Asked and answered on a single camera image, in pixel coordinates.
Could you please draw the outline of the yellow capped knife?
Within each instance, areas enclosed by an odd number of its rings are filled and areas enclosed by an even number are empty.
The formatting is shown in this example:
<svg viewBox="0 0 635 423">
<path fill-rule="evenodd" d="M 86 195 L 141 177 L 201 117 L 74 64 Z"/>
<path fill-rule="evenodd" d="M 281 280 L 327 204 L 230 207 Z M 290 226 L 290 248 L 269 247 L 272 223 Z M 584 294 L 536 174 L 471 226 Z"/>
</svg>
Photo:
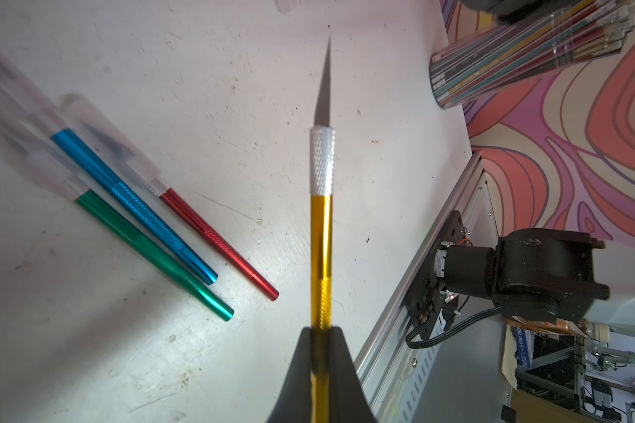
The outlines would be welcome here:
<svg viewBox="0 0 635 423">
<path fill-rule="evenodd" d="M 333 170 L 335 130 L 330 125 L 331 46 L 326 47 L 310 129 L 310 323 L 312 420 L 329 421 L 328 340 L 332 327 Z"/>
</svg>

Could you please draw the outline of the green capped knife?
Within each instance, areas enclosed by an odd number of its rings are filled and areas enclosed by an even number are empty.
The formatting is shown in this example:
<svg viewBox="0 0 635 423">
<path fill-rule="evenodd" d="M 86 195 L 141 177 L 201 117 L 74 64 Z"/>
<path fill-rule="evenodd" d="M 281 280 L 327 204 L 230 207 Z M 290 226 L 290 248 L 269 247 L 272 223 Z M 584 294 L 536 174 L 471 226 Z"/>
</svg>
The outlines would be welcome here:
<svg viewBox="0 0 635 423">
<path fill-rule="evenodd" d="M 129 247 L 139 253 L 154 267 L 191 294 L 217 317 L 229 321 L 234 310 L 214 294 L 177 256 L 167 247 L 157 245 L 140 229 L 121 215 L 105 199 L 100 197 L 78 175 L 77 169 L 57 151 L 33 134 L 13 130 L 0 130 L 3 145 L 11 148 L 24 166 L 39 179 L 46 189 L 59 193 L 76 203 L 116 234 Z"/>
</svg>

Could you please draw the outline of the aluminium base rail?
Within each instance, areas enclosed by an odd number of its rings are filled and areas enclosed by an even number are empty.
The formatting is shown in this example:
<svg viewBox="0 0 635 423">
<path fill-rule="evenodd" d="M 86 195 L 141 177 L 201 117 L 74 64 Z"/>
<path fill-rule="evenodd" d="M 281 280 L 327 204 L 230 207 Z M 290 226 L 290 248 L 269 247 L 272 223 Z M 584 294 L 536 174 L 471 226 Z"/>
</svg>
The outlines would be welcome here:
<svg viewBox="0 0 635 423">
<path fill-rule="evenodd" d="M 378 422 L 498 422 L 511 389 L 499 370 L 504 324 L 497 318 L 440 345 L 414 350 L 405 337 L 443 333 L 446 319 L 461 321 L 490 308 L 472 298 L 467 308 L 446 299 L 434 275 L 441 241 L 493 247 L 497 243 L 490 187 L 480 153 L 474 153 L 412 259 L 355 360 L 356 372 Z"/>
</svg>

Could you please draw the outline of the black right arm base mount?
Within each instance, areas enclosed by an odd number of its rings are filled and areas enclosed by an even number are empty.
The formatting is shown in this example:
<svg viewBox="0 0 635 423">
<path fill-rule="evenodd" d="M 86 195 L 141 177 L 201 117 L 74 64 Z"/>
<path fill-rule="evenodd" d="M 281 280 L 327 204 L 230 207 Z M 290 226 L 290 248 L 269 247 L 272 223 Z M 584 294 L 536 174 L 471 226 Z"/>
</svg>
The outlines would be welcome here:
<svg viewBox="0 0 635 423">
<path fill-rule="evenodd" d="M 463 236 L 460 213 L 451 211 L 405 295 L 411 324 L 405 342 L 411 349 L 431 348 L 499 314 L 578 322 L 595 301 L 610 297 L 609 287 L 594 279 L 592 253 L 603 246 L 587 233 L 526 228 L 499 238 L 495 247 L 478 247 Z M 432 336 L 453 294 L 493 306 Z"/>
</svg>

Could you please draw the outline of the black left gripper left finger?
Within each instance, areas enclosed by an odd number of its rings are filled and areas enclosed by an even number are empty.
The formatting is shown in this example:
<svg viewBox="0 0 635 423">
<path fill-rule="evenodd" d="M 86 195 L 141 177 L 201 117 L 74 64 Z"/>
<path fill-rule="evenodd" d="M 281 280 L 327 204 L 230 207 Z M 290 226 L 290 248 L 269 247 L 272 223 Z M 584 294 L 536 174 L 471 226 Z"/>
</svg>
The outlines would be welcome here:
<svg viewBox="0 0 635 423">
<path fill-rule="evenodd" d="M 268 423 L 312 422 L 312 331 L 302 329 Z"/>
</svg>

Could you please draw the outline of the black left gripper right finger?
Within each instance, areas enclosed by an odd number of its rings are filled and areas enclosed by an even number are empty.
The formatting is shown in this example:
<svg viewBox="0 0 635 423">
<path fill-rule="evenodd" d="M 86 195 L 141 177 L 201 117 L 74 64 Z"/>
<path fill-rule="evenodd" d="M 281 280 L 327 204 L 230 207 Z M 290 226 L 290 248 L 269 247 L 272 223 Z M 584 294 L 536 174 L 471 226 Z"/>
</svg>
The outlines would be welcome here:
<svg viewBox="0 0 635 423">
<path fill-rule="evenodd" d="M 330 421 L 377 423 L 339 327 L 330 330 Z"/>
</svg>

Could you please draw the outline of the red capped knife right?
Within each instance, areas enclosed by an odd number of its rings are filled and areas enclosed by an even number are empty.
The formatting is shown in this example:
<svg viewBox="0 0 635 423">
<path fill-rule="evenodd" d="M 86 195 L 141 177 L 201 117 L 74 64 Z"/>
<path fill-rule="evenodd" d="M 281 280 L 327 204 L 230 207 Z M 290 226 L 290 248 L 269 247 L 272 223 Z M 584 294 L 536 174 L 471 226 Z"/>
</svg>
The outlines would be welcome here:
<svg viewBox="0 0 635 423">
<path fill-rule="evenodd" d="M 233 246 L 231 246 L 191 205 L 162 178 L 162 172 L 90 100 L 78 93 L 65 95 L 62 111 L 91 137 L 92 146 L 102 152 L 123 176 L 158 197 L 200 238 L 257 287 L 270 301 L 280 293 Z"/>
</svg>

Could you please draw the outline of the clear cup of craft knives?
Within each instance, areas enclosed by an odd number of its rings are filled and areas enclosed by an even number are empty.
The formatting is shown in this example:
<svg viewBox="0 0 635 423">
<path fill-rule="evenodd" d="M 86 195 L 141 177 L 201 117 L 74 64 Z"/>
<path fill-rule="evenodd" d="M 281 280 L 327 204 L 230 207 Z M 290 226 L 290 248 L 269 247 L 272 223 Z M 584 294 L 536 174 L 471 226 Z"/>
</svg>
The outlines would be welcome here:
<svg viewBox="0 0 635 423">
<path fill-rule="evenodd" d="M 430 58 L 443 109 L 462 106 L 565 68 L 621 52 L 635 27 L 635 1 L 580 1 L 541 18 L 493 23 Z"/>
</svg>

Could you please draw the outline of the blue capped knife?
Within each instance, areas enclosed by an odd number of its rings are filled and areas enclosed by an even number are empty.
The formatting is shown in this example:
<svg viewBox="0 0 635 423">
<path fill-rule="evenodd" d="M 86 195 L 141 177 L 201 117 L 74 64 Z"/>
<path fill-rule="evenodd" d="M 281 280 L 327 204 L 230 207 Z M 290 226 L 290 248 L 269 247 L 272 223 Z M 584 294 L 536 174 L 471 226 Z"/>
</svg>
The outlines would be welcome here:
<svg viewBox="0 0 635 423">
<path fill-rule="evenodd" d="M 217 280 L 218 274 L 70 128 L 54 102 L 1 54 L 0 106 L 51 139 L 204 284 Z"/>
</svg>

